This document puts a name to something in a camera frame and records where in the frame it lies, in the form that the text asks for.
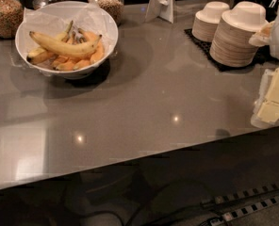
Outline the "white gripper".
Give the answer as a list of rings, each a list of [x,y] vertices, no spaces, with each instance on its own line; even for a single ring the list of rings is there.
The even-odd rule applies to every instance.
[[[279,6],[275,20],[254,33],[249,43],[262,47],[269,45],[272,57],[279,59]],[[279,67],[266,69],[262,75],[259,97],[255,102],[251,125],[265,129],[274,126],[279,121]]]

